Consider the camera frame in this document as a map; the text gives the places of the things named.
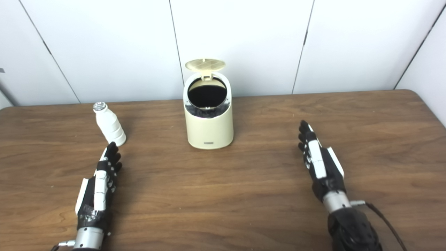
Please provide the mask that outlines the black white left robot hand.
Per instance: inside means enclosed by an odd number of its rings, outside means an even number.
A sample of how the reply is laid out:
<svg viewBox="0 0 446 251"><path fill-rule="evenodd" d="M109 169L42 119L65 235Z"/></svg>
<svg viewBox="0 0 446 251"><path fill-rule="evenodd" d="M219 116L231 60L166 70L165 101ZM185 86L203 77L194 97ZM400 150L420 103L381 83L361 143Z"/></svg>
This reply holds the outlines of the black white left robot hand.
<svg viewBox="0 0 446 251"><path fill-rule="evenodd" d="M102 153L94 175L82 180L75 205L78 230L94 227L108 231L110 228L117 175L122 169L120 159L118 146L111 142Z"/></svg>

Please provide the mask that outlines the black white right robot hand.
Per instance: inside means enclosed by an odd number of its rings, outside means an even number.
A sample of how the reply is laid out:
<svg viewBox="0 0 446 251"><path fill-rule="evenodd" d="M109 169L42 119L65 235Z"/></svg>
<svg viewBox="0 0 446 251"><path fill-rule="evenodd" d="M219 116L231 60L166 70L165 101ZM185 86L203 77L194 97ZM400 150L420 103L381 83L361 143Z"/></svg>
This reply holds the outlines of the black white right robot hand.
<svg viewBox="0 0 446 251"><path fill-rule="evenodd" d="M323 147L310 126L301 120L298 147L303 153L303 162L313 181L312 191L319 201L330 192L344 192L344 170L331 147Z"/></svg>

